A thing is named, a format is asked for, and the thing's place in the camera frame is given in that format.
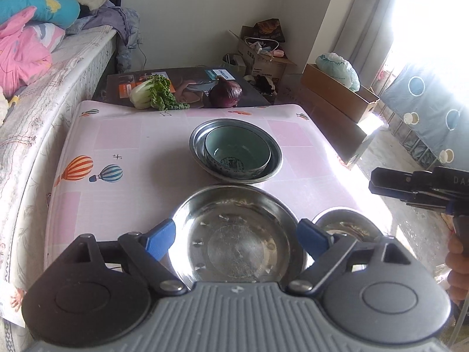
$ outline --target gray curtain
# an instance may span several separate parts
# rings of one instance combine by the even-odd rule
[[[395,0],[354,0],[334,53],[350,61],[369,88],[393,42],[392,8]]]

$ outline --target red onion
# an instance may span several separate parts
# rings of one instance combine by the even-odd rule
[[[214,108],[231,108],[238,104],[241,94],[242,88],[238,83],[219,76],[218,83],[208,94],[208,99]]]

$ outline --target pink blanket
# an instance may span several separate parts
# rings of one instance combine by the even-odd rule
[[[27,7],[0,25],[0,86],[7,98],[38,80],[52,64],[35,30],[24,26],[35,11],[36,7]]]

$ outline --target white plastic bag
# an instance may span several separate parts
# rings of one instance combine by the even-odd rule
[[[353,92],[360,90],[358,75],[349,61],[336,53],[325,53],[316,58],[319,70],[334,78]]]

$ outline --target green bowl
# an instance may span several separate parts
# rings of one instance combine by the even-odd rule
[[[222,126],[205,138],[205,158],[212,169],[235,179],[259,176],[270,160],[269,145],[248,129]]]

